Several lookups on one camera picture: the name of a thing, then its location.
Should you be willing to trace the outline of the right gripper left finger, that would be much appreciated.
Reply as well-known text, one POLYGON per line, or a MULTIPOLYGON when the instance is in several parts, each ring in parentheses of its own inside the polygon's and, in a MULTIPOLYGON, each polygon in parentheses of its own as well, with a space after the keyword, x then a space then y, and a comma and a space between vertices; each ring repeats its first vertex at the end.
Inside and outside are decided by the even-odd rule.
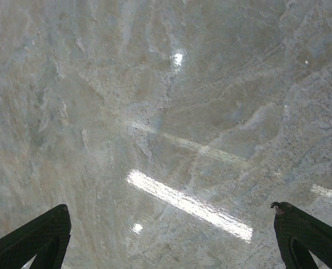
POLYGON ((70 232, 68 207, 60 204, 0 238, 0 269, 61 269, 70 232))

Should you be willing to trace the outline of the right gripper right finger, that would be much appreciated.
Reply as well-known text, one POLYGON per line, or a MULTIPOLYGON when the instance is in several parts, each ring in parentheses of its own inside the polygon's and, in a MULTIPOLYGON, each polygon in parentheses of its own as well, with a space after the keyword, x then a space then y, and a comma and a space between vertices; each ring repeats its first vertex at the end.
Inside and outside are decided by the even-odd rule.
POLYGON ((312 255, 332 269, 332 227, 288 202, 273 202, 274 229, 286 269, 319 269, 312 255))

